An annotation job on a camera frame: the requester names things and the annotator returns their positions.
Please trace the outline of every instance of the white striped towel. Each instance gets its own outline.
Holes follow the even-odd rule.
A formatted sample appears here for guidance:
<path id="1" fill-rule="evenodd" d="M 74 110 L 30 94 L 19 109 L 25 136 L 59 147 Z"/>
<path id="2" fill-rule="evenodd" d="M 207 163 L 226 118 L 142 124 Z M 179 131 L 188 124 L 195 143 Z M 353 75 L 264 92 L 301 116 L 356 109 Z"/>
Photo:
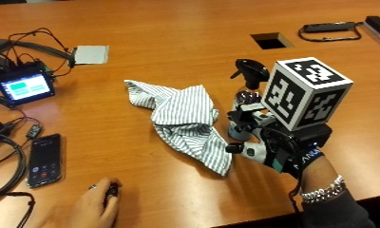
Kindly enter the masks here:
<path id="1" fill-rule="evenodd" d="M 154 109 L 151 121 L 166 143 L 226 176 L 232 155 L 214 127 L 218 110 L 203 85 L 183 90 L 124 80 L 130 102 Z"/>

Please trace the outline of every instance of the wire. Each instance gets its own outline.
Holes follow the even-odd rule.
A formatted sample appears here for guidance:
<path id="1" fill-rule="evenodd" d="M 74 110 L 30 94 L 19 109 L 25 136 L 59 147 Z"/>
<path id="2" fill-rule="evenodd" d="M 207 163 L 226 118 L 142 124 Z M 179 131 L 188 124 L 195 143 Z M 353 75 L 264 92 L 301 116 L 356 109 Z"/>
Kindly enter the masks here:
<path id="1" fill-rule="evenodd" d="M 331 37 L 323 37 L 321 39 L 313 39 L 313 38 L 308 38 L 307 36 L 304 36 L 303 34 L 305 33 L 305 27 L 304 26 L 300 30 L 299 30 L 299 37 L 303 40 L 311 41 L 311 42 L 333 42 L 333 41 L 347 41 L 347 40 L 360 40 L 363 38 L 363 34 L 359 32 L 357 27 L 360 25 L 363 25 L 363 22 L 359 22 L 355 24 L 355 27 L 351 29 L 355 33 L 356 33 L 356 37 L 343 37 L 343 38 L 331 38 Z"/>
<path id="2" fill-rule="evenodd" d="M 15 154 L 18 155 L 18 166 L 17 166 L 15 172 L 13 174 L 13 178 L 0 187 L 0 193 L 7 193 L 15 187 L 15 185 L 19 183 L 19 181 L 22 180 L 22 177 L 23 177 L 25 172 L 26 172 L 27 162 L 26 162 L 26 155 L 25 155 L 23 149 L 15 143 L 15 141 L 11 138 L 9 138 L 5 135 L 0 135 L 0 143 L 9 144 L 14 148 Z"/>
<path id="3" fill-rule="evenodd" d="M 57 36 L 54 35 L 54 33 L 51 32 L 51 30 L 50 30 L 49 28 L 38 28 L 38 29 L 35 29 L 35 30 L 33 30 L 33 31 L 30 31 L 30 32 L 21 32 L 21 33 L 15 33 L 15 34 L 10 35 L 9 41 L 13 42 L 13 45 L 11 45 L 11 48 L 10 48 L 9 51 L 7 51 L 7 54 L 6 54 L 7 60 L 10 61 L 9 55 L 10 55 L 10 51 L 13 50 L 14 55 L 15 55 L 17 62 L 18 62 L 18 64 L 22 64 L 21 56 L 17 54 L 17 51 L 15 51 L 15 46 L 18 45 L 19 41 L 21 41 L 25 37 L 27 37 L 27 36 L 30 36 L 30 35 L 37 36 L 38 33 L 43 33 L 43 34 L 50 35 L 50 36 L 54 38 L 54 40 L 57 41 L 57 43 L 60 45 L 60 47 L 63 48 L 63 53 L 64 53 L 64 57 L 63 57 L 63 58 L 64 58 L 64 60 L 63 60 L 62 65 L 54 70 L 54 72 L 57 72 L 57 71 L 63 67 L 63 65 L 64 65 L 64 63 L 66 63 L 66 60 L 71 61 L 70 58 L 66 58 L 67 56 L 71 56 L 71 53 L 68 52 L 67 47 L 64 47 L 64 44 L 63 44 L 62 41 L 57 38 Z M 21 37 L 19 37 L 17 40 L 13 40 L 13 37 L 14 37 L 14 36 L 21 36 Z"/>
<path id="4" fill-rule="evenodd" d="M 31 193 L 27 192 L 11 192 L 11 193 L 3 193 L 0 192 L 0 197 L 30 197 L 31 201 L 29 202 L 29 209 L 23 216 L 22 221 L 18 223 L 17 228 L 22 228 L 26 225 L 26 222 L 34 212 L 35 205 L 37 205 L 37 199 Z"/>
<path id="5" fill-rule="evenodd" d="M 21 148 L 25 147 L 25 145 L 27 144 L 29 141 L 30 141 L 30 139 L 27 139 L 27 140 L 25 141 L 25 143 L 21 145 Z M 13 155 L 15 155 L 15 154 L 17 154 L 17 150 L 14 150 L 11 154 L 9 154 L 3 159 L 0 159 L 0 162 L 6 161 L 6 160 L 7 160 Z"/>

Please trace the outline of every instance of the mobile phone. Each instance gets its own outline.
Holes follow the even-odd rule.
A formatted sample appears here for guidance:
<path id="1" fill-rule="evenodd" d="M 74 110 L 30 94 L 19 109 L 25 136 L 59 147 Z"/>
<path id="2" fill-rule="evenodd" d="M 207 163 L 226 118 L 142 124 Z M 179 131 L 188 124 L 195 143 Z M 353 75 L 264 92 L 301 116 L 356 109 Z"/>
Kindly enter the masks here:
<path id="1" fill-rule="evenodd" d="M 27 185 L 33 188 L 63 178 L 63 137 L 60 134 L 34 139 L 29 160 Z"/>

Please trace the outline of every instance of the black cable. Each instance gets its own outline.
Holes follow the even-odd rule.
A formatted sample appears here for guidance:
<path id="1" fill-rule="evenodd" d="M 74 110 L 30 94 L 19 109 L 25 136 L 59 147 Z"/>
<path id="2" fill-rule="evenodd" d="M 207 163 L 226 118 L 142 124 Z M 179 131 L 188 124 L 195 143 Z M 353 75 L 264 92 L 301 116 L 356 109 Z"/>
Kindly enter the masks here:
<path id="1" fill-rule="evenodd" d="M 25 143 L 21 145 L 21 148 L 25 147 L 25 145 L 27 144 L 27 142 L 30 141 L 30 139 L 27 139 L 25 141 Z M 11 154 L 9 154 L 3 159 L 0 159 L 0 162 L 6 161 L 13 155 L 15 155 L 17 151 L 14 150 Z"/>
<path id="2" fill-rule="evenodd" d="M 29 202 L 29 209 L 27 212 L 23 216 L 22 221 L 18 223 L 17 228 L 22 228 L 26 225 L 26 222 L 34 212 L 35 209 L 35 205 L 37 205 L 37 200 L 33 194 L 27 193 L 27 192 L 11 192 L 11 193 L 3 193 L 0 192 L 0 197 L 30 197 L 30 202 Z"/>
<path id="3" fill-rule="evenodd" d="M 356 37 L 343 37 L 343 38 L 323 37 L 321 39 L 313 39 L 313 38 L 309 38 L 309 37 L 303 35 L 305 33 L 305 31 L 304 31 L 305 26 L 299 30 L 297 34 L 303 40 L 309 41 L 309 42 L 335 42 L 335 41 L 347 41 L 347 40 L 360 40 L 363 38 L 363 34 L 359 32 L 357 27 L 363 24 L 364 24 L 364 22 L 356 23 L 355 27 L 351 29 L 356 33 L 356 35 L 357 35 Z"/>
<path id="4" fill-rule="evenodd" d="M 17 42 L 14 45 L 23 47 L 23 48 L 30 48 L 30 49 L 35 49 L 38 51 L 46 52 L 47 54 L 54 55 L 59 58 L 63 58 L 68 61 L 75 61 L 75 57 L 70 53 L 64 53 L 63 51 L 60 51 L 53 47 L 43 46 L 43 45 L 39 45 L 39 44 L 35 44 L 31 42 L 22 42 L 22 41 Z"/>
<path id="5" fill-rule="evenodd" d="M 5 135 L 0 135 L 0 143 L 9 144 L 14 148 L 15 154 L 18 155 L 18 166 L 15 168 L 13 178 L 0 187 L 0 193 L 7 193 L 15 187 L 15 185 L 19 183 L 19 181 L 23 178 L 26 167 L 27 167 L 27 161 L 26 161 L 26 155 L 22 150 L 22 147 L 15 143 L 15 141 L 11 138 L 9 138 Z"/>

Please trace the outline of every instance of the cable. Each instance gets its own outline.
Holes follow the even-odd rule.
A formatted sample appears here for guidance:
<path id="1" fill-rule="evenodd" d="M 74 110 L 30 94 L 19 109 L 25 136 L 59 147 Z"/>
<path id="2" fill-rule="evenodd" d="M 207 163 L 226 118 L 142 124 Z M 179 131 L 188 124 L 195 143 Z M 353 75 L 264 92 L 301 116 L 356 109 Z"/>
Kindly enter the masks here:
<path id="1" fill-rule="evenodd" d="M 15 187 L 15 185 L 19 183 L 19 181 L 23 178 L 23 175 L 26 172 L 27 162 L 26 162 L 26 155 L 25 155 L 25 152 L 22 150 L 22 147 L 15 143 L 15 141 L 11 138 L 9 138 L 5 135 L 0 135 L 0 143 L 6 143 L 14 148 L 15 154 L 18 156 L 18 166 L 15 168 L 13 178 L 0 187 L 0 193 L 7 193 Z"/>
<path id="2" fill-rule="evenodd" d="M 360 25 L 363 25 L 364 22 L 359 22 L 359 23 L 355 23 L 355 26 L 352 30 L 355 33 L 356 33 L 356 37 L 343 37 L 343 38 L 331 38 L 331 37 L 323 37 L 321 39 L 313 39 L 313 38 L 308 38 L 305 37 L 303 34 L 305 33 L 305 27 L 304 26 L 300 30 L 299 30 L 299 37 L 303 39 L 303 40 L 307 40 L 307 41 L 311 41 L 311 42 L 333 42 L 333 41 L 347 41 L 347 40 L 360 40 L 363 38 L 363 34 L 359 32 L 357 30 L 357 27 Z"/>
<path id="3" fill-rule="evenodd" d="M 30 141 L 30 139 L 27 139 L 25 141 L 25 143 L 21 145 L 21 148 L 25 147 L 25 145 L 27 144 L 27 142 Z M 14 150 L 11 154 L 9 154 L 3 159 L 0 159 L 0 162 L 6 161 L 13 155 L 15 155 L 17 151 Z"/>
<path id="4" fill-rule="evenodd" d="M 26 222 L 34 212 L 35 205 L 37 205 L 37 199 L 33 194 L 27 192 L 11 192 L 11 193 L 3 193 L 0 192 L 0 197 L 30 197 L 31 201 L 29 202 L 29 209 L 23 216 L 22 221 L 18 223 L 17 228 L 22 228 L 26 225 Z"/>

